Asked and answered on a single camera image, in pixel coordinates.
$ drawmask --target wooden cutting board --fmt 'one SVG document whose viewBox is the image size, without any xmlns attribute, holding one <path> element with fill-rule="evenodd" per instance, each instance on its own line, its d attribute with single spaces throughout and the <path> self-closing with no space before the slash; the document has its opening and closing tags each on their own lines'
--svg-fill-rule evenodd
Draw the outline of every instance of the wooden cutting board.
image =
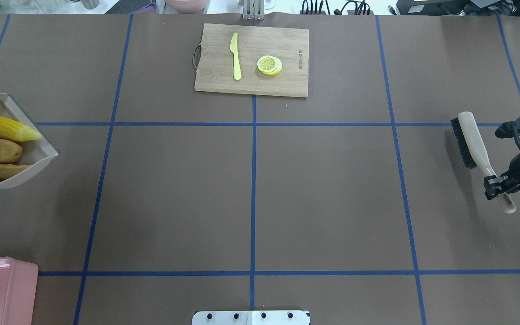
<svg viewBox="0 0 520 325">
<path fill-rule="evenodd" d="M 242 79 L 234 80 L 230 41 L 238 33 Z M 308 97 L 308 29 L 204 24 L 202 55 L 194 89 L 215 93 Z M 282 72 L 267 76 L 262 56 L 282 61 Z"/>
</svg>

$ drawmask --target power strip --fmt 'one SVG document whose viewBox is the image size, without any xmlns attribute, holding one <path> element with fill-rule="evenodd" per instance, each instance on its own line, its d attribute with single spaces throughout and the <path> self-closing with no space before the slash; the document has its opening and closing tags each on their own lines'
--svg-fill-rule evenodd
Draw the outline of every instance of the power strip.
<svg viewBox="0 0 520 325">
<path fill-rule="evenodd" d="M 310 13 L 310 10 L 301 10 L 300 14 L 319 14 L 318 10 L 313 10 L 312 13 Z M 322 9 L 322 12 L 320 14 L 326 14 L 326 10 Z"/>
<path fill-rule="evenodd" d="M 192 325 L 310 325 L 309 311 L 197 312 Z"/>
<path fill-rule="evenodd" d="M 353 15 L 354 16 L 354 10 L 347 10 L 348 14 L 349 15 Z M 370 16 L 374 15 L 374 13 L 372 12 L 372 10 L 370 10 Z"/>
</svg>

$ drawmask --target pink container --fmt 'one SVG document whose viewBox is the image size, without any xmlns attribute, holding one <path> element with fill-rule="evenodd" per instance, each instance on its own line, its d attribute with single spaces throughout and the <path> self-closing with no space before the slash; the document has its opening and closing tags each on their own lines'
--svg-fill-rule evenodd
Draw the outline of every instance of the pink container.
<svg viewBox="0 0 520 325">
<path fill-rule="evenodd" d="M 166 0 L 166 5 L 176 9 L 179 13 L 198 12 L 210 3 L 210 0 Z"/>
<path fill-rule="evenodd" d="M 0 257 L 0 325 L 31 325 L 38 269 L 33 263 Z"/>
</svg>

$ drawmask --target lemon slice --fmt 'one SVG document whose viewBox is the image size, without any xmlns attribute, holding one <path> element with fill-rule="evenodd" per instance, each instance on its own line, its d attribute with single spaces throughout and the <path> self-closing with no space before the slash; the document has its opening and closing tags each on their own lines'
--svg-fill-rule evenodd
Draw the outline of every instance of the lemon slice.
<svg viewBox="0 0 520 325">
<path fill-rule="evenodd" d="M 262 71 L 263 74 L 269 74 L 274 72 L 276 68 L 276 60 L 273 56 L 263 56 L 258 59 L 258 70 Z"/>
<path fill-rule="evenodd" d="M 280 61 L 279 58 L 274 57 L 274 60 L 276 61 L 276 66 L 274 67 L 274 70 L 272 72 L 268 72 L 269 76 L 276 76 L 282 71 L 282 61 Z"/>
</svg>

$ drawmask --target white bowl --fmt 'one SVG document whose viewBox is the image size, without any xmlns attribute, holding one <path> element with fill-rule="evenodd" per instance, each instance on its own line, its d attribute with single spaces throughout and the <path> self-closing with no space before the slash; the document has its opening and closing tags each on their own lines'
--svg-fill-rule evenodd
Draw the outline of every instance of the white bowl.
<svg viewBox="0 0 520 325">
<path fill-rule="evenodd" d="M 0 116 L 20 121 L 41 132 L 8 94 L 0 93 Z M 14 177 L 0 181 L 0 189 L 11 189 L 12 187 L 25 183 L 31 179 L 31 177 L 41 172 L 42 169 L 49 165 L 53 158 L 60 154 L 49 141 L 47 141 L 45 136 L 39 140 L 21 142 L 20 144 L 23 147 L 23 154 L 17 164 L 30 164 L 31 166 Z"/>
</svg>

